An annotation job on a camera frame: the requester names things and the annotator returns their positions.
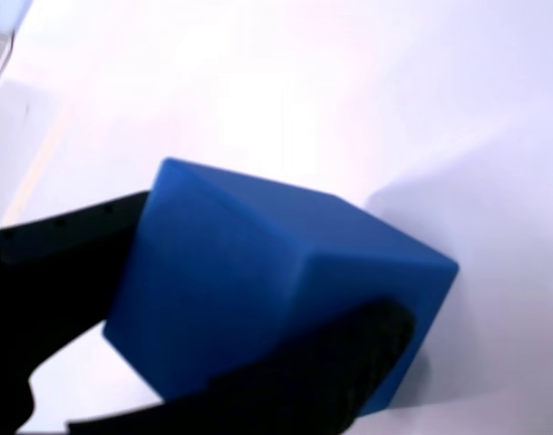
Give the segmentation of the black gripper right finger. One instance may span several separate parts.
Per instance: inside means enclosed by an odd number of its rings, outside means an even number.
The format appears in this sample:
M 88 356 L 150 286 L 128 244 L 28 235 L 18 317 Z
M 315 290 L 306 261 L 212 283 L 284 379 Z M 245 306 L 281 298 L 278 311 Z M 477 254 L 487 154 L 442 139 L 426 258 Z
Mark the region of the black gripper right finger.
M 363 305 L 268 357 L 160 406 L 72 423 L 72 434 L 341 434 L 412 339 L 413 315 Z

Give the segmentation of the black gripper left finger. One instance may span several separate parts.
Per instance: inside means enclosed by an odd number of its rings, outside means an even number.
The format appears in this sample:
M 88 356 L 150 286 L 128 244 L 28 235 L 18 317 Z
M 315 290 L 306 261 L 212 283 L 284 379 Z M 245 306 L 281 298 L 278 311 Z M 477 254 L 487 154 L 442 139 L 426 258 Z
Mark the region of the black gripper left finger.
M 106 318 L 148 196 L 0 228 L 0 434 L 33 414 L 35 369 Z

